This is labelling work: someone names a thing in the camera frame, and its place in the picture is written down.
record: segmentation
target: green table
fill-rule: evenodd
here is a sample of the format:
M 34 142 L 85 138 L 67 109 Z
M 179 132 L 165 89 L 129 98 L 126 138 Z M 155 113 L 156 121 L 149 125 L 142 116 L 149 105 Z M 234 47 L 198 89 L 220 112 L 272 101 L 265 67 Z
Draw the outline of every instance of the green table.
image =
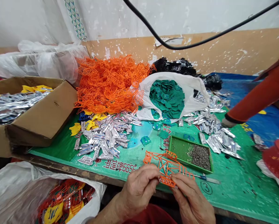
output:
M 224 114 L 216 115 L 219 119 L 224 117 Z M 87 166 L 77 161 L 80 157 L 76 156 L 77 151 L 73 150 L 76 138 L 70 136 L 69 127 L 73 126 L 77 120 L 78 116 L 73 116 L 50 147 L 34 147 L 30 153 L 75 167 L 77 170 L 87 170 L 126 181 L 131 171 L 143 165 L 146 150 L 163 153 L 164 151 L 160 147 L 164 149 L 168 147 L 168 139 L 161 139 L 157 135 L 158 131 L 152 129 L 152 124 L 143 121 L 142 127 L 133 125 L 133 132 L 128 135 L 128 139 L 130 139 L 128 148 L 118 148 L 121 152 L 120 159 L 111 161 L 97 159 L 92 166 Z M 188 126 L 186 122 L 184 122 L 184 127 L 163 125 L 162 129 L 177 137 L 189 134 L 200 143 L 198 129 L 194 125 Z M 236 135 L 235 142 L 241 146 L 239 154 L 245 161 L 227 159 L 223 154 L 218 155 L 211 152 L 214 173 L 208 177 L 220 180 L 221 184 L 213 184 L 196 178 L 197 184 L 207 200 L 216 208 L 257 220 L 279 223 L 278 185 L 275 180 L 266 177 L 256 166 L 256 162 L 261 159 L 261 153 L 252 147 L 253 142 L 244 129 L 238 125 L 232 129 L 232 132 Z M 143 136 L 149 136 L 151 139 L 151 143 L 145 147 L 140 142 Z M 85 142 L 86 139 L 82 136 L 81 143 Z M 187 169 L 189 172 L 201 175 L 195 170 Z M 170 189 L 163 184 L 158 185 L 158 190 L 171 193 Z

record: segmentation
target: sticker on wall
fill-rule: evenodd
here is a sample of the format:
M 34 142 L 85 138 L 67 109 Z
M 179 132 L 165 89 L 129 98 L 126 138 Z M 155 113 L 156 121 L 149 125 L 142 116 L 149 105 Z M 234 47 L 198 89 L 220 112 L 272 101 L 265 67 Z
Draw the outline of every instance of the sticker on wall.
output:
M 87 38 L 87 35 L 85 33 L 84 26 L 80 21 L 80 15 L 78 14 L 78 10 L 74 5 L 74 0 L 64 0 L 64 1 L 65 1 L 65 6 L 68 10 L 68 15 L 71 18 L 71 22 L 73 24 L 78 39 L 85 40 Z
M 170 45 L 182 45 L 184 37 L 161 37 L 161 39 Z M 159 47 L 161 43 L 155 39 L 155 44 L 156 47 Z

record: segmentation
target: pile of silver pieces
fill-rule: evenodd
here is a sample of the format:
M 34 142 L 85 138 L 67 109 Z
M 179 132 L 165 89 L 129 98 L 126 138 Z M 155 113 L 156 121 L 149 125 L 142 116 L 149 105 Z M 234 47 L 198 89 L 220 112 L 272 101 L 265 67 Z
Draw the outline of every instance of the pile of silver pieces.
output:
M 199 136 L 202 144 L 208 143 L 213 152 L 218 154 L 223 152 L 224 154 L 243 160 L 237 154 L 237 150 L 240 150 L 241 147 L 234 142 L 233 138 L 235 138 L 235 135 L 228 128 L 223 128 L 220 120 L 214 114 L 226 112 L 222 108 L 223 106 L 229 106 L 230 100 L 224 100 L 221 97 L 227 97 L 229 95 L 229 93 L 221 94 L 218 91 L 214 92 L 214 95 L 210 93 L 209 106 L 185 115 L 188 118 L 184 119 L 184 121 L 199 127 L 201 131 Z M 205 102 L 205 98 L 200 92 L 197 94 L 195 100 Z M 207 141 L 205 140 L 204 133 L 210 135 Z
M 128 113 L 123 111 L 118 114 L 108 115 L 107 118 L 95 123 L 98 128 L 90 131 L 86 130 L 85 122 L 81 123 L 81 131 L 83 135 L 89 140 L 88 143 L 80 144 L 80 138 L 76 140 L 74 150 L 80 150 L 77 156 L 83 156 L 78 161 L 92 165 L 97 158 L 102 160 L 112 160 L 114 157 L 120 158 L 119 146 L 127 148 L 129 140 L 127 135 L 132 132 L 132 124 L 143 126 L 141 121 L 134 116 L 135 113 Z M 86 156 L 86 154 L 93 153 L 93 157 Z
M 10 124 L 50 92 L 28 92 L 0 95 L 0 124 Z

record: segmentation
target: plastic bag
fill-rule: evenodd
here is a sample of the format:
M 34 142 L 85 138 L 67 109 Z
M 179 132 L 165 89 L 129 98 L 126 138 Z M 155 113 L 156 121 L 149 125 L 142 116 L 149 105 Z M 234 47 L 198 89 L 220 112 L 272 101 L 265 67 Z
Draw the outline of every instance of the plastic bag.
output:
M 89 57 L 87 49 L 79 43 L 58 46 L 43 45 L 23 40 L 20 52 L 0 54 L 0 76 L 41 76 L 66 79 L 79 86 L 81 75 L 75 58 Z
M 180 118 L 183 117 L 183 115 L 185 114 L 205 108 L 210 103 L 210 97 L 207 93 L 203 81 L 200 78 L 186 76 L 174 72 L 158 72 L 148 76 L 139 84 L 139 91 L 144 90 L 144 96 L 143 96 L 144 103 L 142 105 L 142 109 L 136 112 L 136 115 L 140 120 L 151 120 L 151 121 L 163 120 L 161 110 L 158 109 L 150 100 L 150 89 L 152 84 L 156 80 L 174 80 L 182 88 L 185 94 L 185 99 L 184 99 L 184 109 L 181 112 Z M 203 94 L 206 103 L 201 103 L 194 100 L 193 97 L 194 89 L 200 91 Z M 151 113 L 151 109 L 154 109 L 157 111 L 157 113 L 159 113 L 160 115 L 159 119 L 154 119 Z M 171 119 L 172 123 L 176 121 L 178 121 L 178 119 Z
M 268 167 L 265 165 L 265 162 L 263 159 L 260 159 L 259 161 L 257 161 L 256 164 L 261 169 L 263 174 L 265 174 L 267 177 L 275 179 L 279 186 L 279 179 L 268 169 Z
M 106 185 L 89 179 L 54 173 L 28 162 L 9 163 L 0 170 L 0 223 L 35 223 L 39 205 L 57 180 L 76 179 L 95 188 L 93 198 L 67 224 L 95 217 Z

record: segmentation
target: green plastic tray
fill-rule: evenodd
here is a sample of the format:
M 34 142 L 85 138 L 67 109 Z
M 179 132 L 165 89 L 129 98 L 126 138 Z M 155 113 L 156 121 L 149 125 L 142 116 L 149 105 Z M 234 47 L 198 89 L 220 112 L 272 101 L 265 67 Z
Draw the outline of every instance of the green plastic tray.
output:
M 204 168 L 201 168 L 201 167 L 196 166 L 196 165 L 189 162 L 189 161 L 192 160 L 192 158 L 190 158 L 187 155 L 187 153 L 188 153 L 188 151 L 193 150 L 193 145 L 199 145 L 199 146 L 202 146 L 204 148 L 207 148 L 207 150 L 209 151 L 209 160 L 210 160 L 211 170 L 206 170 Z M 177 160 L 180 163 L 182 163 L 183 165 L 186 165 L 186 166 L 188 166 L 192 169 L 195 169 L 195 170 L 197 170 L 201 173 L 205 173 L 205 174 L 213 173 L 212 157 L 211 157 L 211 152 L 210 152 L 209 147 L 172 135 L 170 137 L 169 149 L 168 150 L 175 153 L 177 155 Z

